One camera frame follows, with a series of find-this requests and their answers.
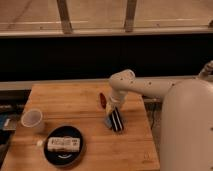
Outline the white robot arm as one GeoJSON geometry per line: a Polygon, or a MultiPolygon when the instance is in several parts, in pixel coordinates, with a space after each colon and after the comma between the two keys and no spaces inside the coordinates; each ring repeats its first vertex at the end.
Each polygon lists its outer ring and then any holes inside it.
{"type": "Polygon", "coordinates": [[[109,85],[109,109],[129,92],[162,101],[160,171],[213,171],[213,83],[138,78],[127,69],[111,75],[109,85]]]}

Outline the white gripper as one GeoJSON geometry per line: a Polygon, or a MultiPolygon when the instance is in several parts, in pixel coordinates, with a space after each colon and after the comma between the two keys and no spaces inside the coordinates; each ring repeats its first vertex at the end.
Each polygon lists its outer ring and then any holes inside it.
{"type": "Polygon", "coordinates": [[[125,97],[125,92],[112,89],[109,94],[109,101],[106,104],[106,114],[110,115],[115,110],[115,107],[120,108],[124,104],[125,97]]]}

